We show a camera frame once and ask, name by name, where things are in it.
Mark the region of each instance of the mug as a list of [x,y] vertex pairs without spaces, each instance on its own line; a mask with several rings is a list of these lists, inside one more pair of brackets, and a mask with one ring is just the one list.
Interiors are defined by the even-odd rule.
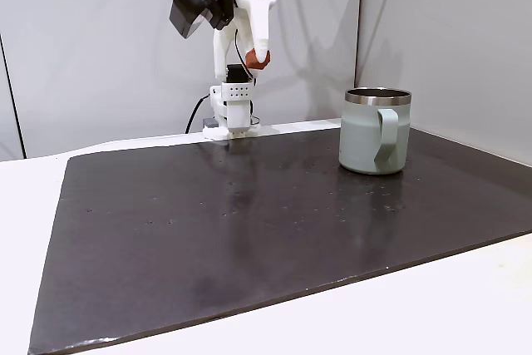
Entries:
[[410,134],[408,91],[360,87],[346,91],[340,133],[340,164],[369,175],[399,172]]

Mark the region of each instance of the white table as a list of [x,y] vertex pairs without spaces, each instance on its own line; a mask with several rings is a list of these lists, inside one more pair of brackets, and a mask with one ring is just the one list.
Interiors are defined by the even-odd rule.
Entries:
[[[304,122],[266,127],[264,134],[336,127],[337,120]],[[200,141],[205,141],[201,134],[118,141],[62,155],[0,163],[0,353],[27,353],[68,159],[98,151]],[[531,326],[529,235],[232,318],[89,353],[530,354]]]

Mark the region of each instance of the mug handle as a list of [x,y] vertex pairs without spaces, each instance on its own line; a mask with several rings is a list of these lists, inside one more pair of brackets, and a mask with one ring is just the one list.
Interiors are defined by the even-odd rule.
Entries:
[[381,122],[381,148],[375,156],[376,162],[386,162],[397,147],[399,115],[392,109],[378,110]]

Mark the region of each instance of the white wall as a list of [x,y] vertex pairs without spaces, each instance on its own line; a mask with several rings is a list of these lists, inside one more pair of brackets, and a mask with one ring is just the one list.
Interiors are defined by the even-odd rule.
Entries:
[[[352,87],[359,0],[279,0],[264,124],[339,116]],[[0,0],[0,27],[29,156],[182,133],[216,83],[212,30],[185,41],[171,0]],[[207,103],[194,124],[212,116]]]
[[0,52],[0,161],[20,160],[21,158],[22,148],[15,112],[12,106],[4,59],[2,52]]
[[413,125],[532,165],[531,0],[362,0],[357,83]]

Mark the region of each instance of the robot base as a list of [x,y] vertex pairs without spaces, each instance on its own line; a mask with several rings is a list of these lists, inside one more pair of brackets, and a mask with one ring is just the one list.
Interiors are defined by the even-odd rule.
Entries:
[[212,141],[228,141],[231,139],[243,139],[244,137],[257,137],[259,136],[261,126],[253,125],[245,132],[230,132],[226,126],[219,126],[217,128],[203,128],[203,134],[205,139]]

